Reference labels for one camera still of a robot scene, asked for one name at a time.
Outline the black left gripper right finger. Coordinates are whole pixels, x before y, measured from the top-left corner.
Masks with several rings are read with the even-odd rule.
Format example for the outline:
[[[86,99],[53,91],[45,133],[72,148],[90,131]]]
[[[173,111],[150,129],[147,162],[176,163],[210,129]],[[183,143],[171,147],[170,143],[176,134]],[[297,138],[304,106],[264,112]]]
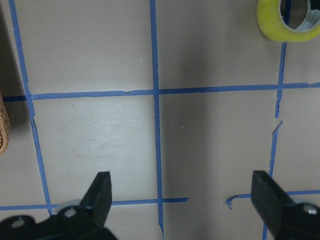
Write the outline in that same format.
[[[255,170],[251,179],[251,202],[273,237],[283,229],[285,211],[295,202],[263,170]]]

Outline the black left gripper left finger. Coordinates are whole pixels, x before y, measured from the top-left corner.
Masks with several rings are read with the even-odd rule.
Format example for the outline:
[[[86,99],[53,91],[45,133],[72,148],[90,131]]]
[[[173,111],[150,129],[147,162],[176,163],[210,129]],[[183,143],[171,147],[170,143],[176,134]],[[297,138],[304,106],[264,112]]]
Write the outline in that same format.
[[[79,204],[100,227],[105,225],[112,205],[112,183],[109,171],[101,171]]]

